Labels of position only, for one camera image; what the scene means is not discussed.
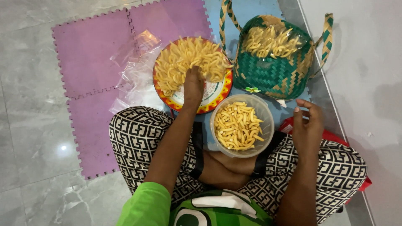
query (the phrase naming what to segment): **hand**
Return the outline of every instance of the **hand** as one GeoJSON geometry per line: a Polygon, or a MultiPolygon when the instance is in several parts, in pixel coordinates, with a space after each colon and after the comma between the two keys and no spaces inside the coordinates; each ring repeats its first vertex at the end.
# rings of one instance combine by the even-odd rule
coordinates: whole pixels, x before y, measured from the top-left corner
{"type": "Polygon", "coordinates": [[[184,104],[197,108],[200,106],[204,95],[204,78],[202,77],[201,68],[193,66],[187,70],[186,80],[184,81],[184,104]]]}
{"type": "Polygon", "coordinates": [[[300,158],[317,157],[324,131],[321,108],[301,99],[297,99],[296,103],[299,107],[307,108],[308,111],[296,107],[293,112],[293,143],[300,158]]]}

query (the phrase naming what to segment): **black and white patterned pants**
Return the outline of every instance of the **black and white patterned pants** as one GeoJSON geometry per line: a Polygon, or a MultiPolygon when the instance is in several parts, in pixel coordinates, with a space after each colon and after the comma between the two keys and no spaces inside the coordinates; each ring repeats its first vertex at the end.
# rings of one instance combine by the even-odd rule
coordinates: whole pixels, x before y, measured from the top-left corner
{"type": "MultiPolygon", "coordinates": [[[[144,180],[158,142],[172,121],[164,112],[141,106],[120,111],[112,118],[110,141],[131,193],[144,180]]],[[[321,223],[356,193],[366,178],[367,166],[352,148],[328,140],[322,140],[319,157],[316,209],[321,223]]],[[[292,136],[275,132],[267,149],[257,157],[254,179],[237,192],[275,216],[297,160],[292,136]]],[[[172,208],[205,191],[204,184],[197,180],[202,169],[202,130],[195,123],[177,176],[172,208]]]]}

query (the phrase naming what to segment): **snack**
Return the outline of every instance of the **snack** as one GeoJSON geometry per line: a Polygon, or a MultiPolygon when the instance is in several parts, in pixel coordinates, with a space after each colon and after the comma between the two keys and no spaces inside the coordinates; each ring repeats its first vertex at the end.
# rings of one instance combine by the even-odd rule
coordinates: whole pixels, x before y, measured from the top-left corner
{"type": "Polygon", "coordinates": [[[218,50],[219,44],[198,38],[187,37],[170,42],[170,48],[160,52],[155,65],[158,85],[167,97],[179,91],[186,78],[186,72],[194,65],[200,66],[202,75],[210,82],[223,81],[229,64],[226,56],[218,50]]]}
{"type": "Polygon", "coordinates": [[[245,51],[250,52],[251,55],[265,58],[270,54],[272,58],[285,58],[290,60],[292,53],[298,50],[298,46],[302,43],[299,42],[299,36],[288,40],[289,32],[292,30],[285,30],[276,35],[274,26],[268,28],[253,27],[248,31],[246,41],[244,43],[245,51]]]}
{"type": "Polygon", "coordinates": [[[234,102],[218,110],[213,127],[217,140],[227,149],[245,151],[254,148],[255,140],[264,141],[261,119],[255,115],[253,107],[245,102],[234,102]]]}

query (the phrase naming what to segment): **clear plastic bowl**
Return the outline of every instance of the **clear plastic bowl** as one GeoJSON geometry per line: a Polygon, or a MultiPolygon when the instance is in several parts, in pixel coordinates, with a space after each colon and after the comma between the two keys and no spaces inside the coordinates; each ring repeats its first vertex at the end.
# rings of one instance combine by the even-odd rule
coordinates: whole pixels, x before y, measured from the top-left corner
{"type": "Polygon", "coordinates": [[[217,144],[218,149],[226,154],[229,157],[237,157],[237,158],[249,158],[255,155],[258,155],[263,150],[265,150],[268,144],[271,142],[272,137],[274,135],[274,119],[272,117],[271,111],[268,108],[268,104],[256,95],[247,95],[247,94],[237,94],[230,96],[224,99],[213,111],[211,115],[211,120],[209,121],[211,132],[215,143],[217,144]],[[241,150],[229,150],[225,148],[216,138],[215,130],[213,126],[213,122],[215,121],[216,113],[219,109],[226,106],[227,104],[232,104],[234,102],[245,102],[248,107],[253,107],[255,109],[255,115],[263,120],[264,122],[260,123],[261,129],[263,131],[262,135],[259,135],[264,141],[256,140],[254,142],[254,148],[250,148],[245,151],[241,150]]]}

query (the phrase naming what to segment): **green woven basket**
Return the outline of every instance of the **green woven basket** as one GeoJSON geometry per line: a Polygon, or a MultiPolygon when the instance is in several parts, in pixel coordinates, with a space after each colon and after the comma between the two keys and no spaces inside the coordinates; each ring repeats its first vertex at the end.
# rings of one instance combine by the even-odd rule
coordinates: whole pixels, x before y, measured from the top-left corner
{"type": "Polygon", "coordinates": [[[314,49],[324,40],[322,51],[321,67],[326,62],[332,47],[332,23],[333,16],[325,15],[324,32],[320,39],[313,43],[310,36],[301,28],[287,21],[272,15],[256,16],[249,20],[244,28],[238,24],[232,11],[232,1],[222,0],[220,12],[220,38],[222,49],[226,53],[225,45],[225,17],[228,13],[236,28],[240,31],[239,42],[236,51],[234,64],[233,84],[236,88],[244,89],[249,92],[259,92],[273,97],[277,100],[292,100],[302,94],[309,79],[316,73],[310,74],[311,64],[313,62],[314,49]],[[294,32],[300,34],[307,43],[292,58],[259,58],[250,53],[242,51],[244,38],[252,27],[283,26],[287,29],[292,28],[294,32]]]}

